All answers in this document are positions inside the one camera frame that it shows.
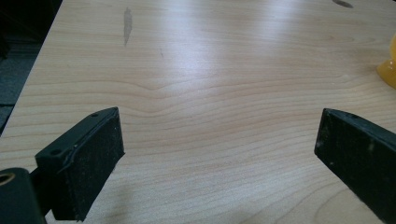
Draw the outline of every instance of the gray floor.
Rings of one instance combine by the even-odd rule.
[[[0,59],[0,135],[41,49],[41,44],[26,38],[7,36],[7,42],[10,51]]]

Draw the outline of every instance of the dark mark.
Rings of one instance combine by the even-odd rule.
[[[131,14],[131,9],[127,7],[124,12],[124,46],[125,47],[126,44],[128,43],[131,32],[132,32],[132,14]]]
[[[344,2],[341,0],[332,0],[335,4],[341,6],[341,7],[349,7],[349,8],[353,8],[352,5],[350,5],[348,2]]]

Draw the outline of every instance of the wood grain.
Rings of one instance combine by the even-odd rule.
[[[86,223],[380,223],[313,151],[324,107],[396,131],[396,91],[375,72],[396,4],[348,3],[64,1],[0,169],[32,171],[40,149],[116,105],[126,155]]]

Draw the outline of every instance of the yellow object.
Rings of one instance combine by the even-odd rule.
[[[396,89],[396,35],[390,41],[390,57],[391,59],[381,63],[376,68],[376,72],[388,85]]]

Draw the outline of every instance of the light wood surface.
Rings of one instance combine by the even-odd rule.
[[[32,171],[39,150],[118,106],[126,155],[85,223],[381,223],[314,155],[324,107],[396,132],[396,90],[375,71],[396,3],[348,3],[64,1],[0,169]]]

